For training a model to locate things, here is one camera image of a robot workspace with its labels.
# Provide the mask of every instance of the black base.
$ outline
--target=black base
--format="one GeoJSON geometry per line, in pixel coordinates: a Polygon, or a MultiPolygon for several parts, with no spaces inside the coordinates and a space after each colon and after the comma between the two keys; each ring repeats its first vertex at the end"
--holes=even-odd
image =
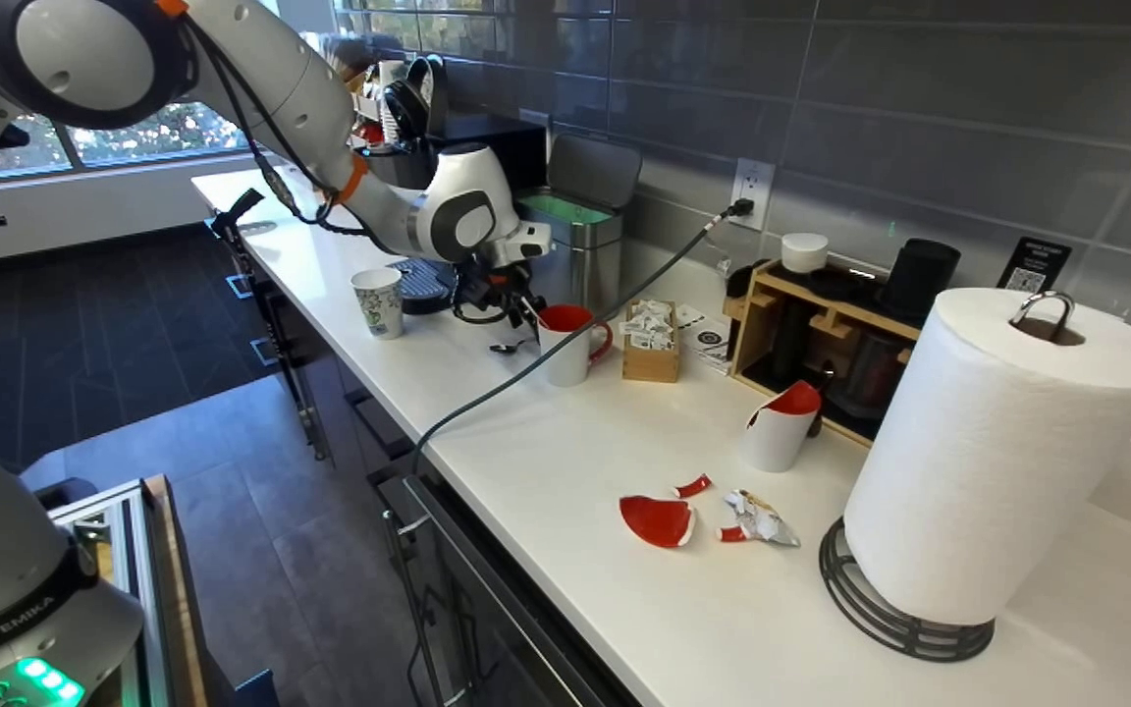
{"type": "Polygon", "coordinates": [[[921,622],[888,606],[876,594],[876,586],[863,576],[863,569],[858,567],[849,539],[846,539],[846,517],[816,544],[816,569],[825,573],[825,586],[836,610],[862,633],[868,633],[872,640],[902,657],[932,660],[932,663],[963,663],[986,653],[993,640],[993,622],[991,623],[940,623],[940,622],[921,622]]]}

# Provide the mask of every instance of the wall outlet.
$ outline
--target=wall outlet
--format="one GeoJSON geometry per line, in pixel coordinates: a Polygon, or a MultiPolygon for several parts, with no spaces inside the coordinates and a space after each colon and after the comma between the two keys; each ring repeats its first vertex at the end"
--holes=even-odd
{"type": "Polygon", "coordinates": [[[736,222],[761,227],[765,199],[769,199],[769,176],[774,176],[769,159],[736,159],[732,199],[753,199],[753,212],[744,221],[736,214],[736,222]]]}

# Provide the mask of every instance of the green light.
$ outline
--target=green light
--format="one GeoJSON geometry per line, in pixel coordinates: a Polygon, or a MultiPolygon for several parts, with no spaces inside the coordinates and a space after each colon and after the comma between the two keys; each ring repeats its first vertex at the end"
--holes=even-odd
{"type": "Polygon", "coordinates": [[[29,703],[38,707],[79,707],[88,700],[88,688],[63,674],[49,660],[15,660],[15,671],[25,674],[21,682],[33,691],[29,703]]]}

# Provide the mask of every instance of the window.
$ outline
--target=window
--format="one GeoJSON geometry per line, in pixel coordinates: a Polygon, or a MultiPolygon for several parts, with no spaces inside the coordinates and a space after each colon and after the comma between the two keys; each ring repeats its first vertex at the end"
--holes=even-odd
{"type": "Polygon", "coordinates": [[[70,131],[38,114],[21,114],[25,149],[0,149],[0,176],[38,176],[147,159],[180,159],[244,149],[244,135],[201,102],[169,102],[127,131],[70,131]]]}

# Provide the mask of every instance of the wooden shelf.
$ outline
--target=wooden shelf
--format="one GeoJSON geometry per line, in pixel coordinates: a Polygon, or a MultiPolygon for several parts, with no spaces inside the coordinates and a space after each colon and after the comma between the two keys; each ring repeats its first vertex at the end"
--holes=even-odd
{"type": "Polygon", "coordinates": [[[825,298],[805,281],[753,272],[739,317],[732,375],[765,392],[791,382],[825,390],[825,424],[868,445],[888,395],[917,348],[921,328],[862,302],[825,298]]]}

